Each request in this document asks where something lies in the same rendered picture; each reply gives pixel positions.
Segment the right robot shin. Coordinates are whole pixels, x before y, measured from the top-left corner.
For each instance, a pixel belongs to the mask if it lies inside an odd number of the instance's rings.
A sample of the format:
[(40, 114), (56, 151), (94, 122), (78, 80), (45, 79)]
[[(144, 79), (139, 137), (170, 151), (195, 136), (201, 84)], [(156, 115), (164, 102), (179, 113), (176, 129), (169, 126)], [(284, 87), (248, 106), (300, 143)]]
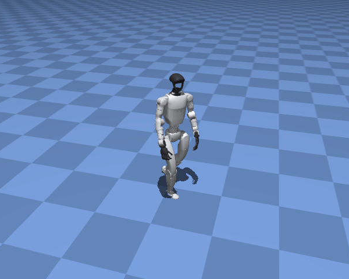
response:
[(176, 174), (174, 176), (171, 175), (169, 172), (169, 169), (166, 170), (166, 182), (168, 185), (168, 193), (173, 190), (173, 186), (175, 185), (176, 182)]

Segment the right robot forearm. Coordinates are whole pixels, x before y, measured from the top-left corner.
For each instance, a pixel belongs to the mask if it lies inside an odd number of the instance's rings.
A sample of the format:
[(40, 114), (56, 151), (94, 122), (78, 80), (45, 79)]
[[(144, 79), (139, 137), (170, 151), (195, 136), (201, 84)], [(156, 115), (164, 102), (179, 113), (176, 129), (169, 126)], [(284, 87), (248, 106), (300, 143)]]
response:
[(163, 140), (165, 140), (165, 136), (163, 133), (163, 127), (161, 127), (161, 121), (159, 119), (155, 121), (155, 129), (157, 131), (159, 145), (164, 146)]

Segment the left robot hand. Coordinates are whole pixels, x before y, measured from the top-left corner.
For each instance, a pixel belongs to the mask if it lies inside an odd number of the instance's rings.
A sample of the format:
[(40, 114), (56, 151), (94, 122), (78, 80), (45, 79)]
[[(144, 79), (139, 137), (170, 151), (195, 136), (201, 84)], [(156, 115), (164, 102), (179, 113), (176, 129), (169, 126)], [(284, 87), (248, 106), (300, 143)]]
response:
[(195, 145), (195, 147), (193, 147), (193, 150), (196, 150), (198, 148), (198, 143), (199, 143), (199, 138), (198, 138), (199, 135), (198, 135), (197, 131), (195, 131), (194, 137), (195, 137), (196, 145)]

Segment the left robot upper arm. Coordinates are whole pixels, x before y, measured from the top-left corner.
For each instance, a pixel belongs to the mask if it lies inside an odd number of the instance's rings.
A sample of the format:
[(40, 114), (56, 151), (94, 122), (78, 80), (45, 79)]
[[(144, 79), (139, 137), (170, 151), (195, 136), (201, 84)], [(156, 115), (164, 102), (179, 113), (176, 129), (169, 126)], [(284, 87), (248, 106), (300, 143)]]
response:
[(195, 113), (193, 111), (194, 109), (194, 105), (193, 105), (193, 96), (189, 93), (185, 93), (187, 95), (187, 109), (188, 109), (188, 113), (187, 113), (187, 117), (189, 119), (195, 118)]

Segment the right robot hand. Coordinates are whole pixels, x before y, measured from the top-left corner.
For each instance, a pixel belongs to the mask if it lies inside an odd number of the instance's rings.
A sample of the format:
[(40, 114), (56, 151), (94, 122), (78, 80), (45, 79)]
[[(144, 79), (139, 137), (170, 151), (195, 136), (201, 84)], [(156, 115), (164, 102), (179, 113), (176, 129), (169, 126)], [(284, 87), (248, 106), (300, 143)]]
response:
[[(169, 157), (168, 153), (170, 153), (168, 151), (168, 149), (165, 147), (166, 146), (166, 142), (165, 140), (163, 140), (163, 144), (164, 146), (159, 146), (161, 148), (161, 157), (163, 160), (170, 160), (172, 158)], [(172, 153), (170, 153), (171, 155), (173, 155)]]

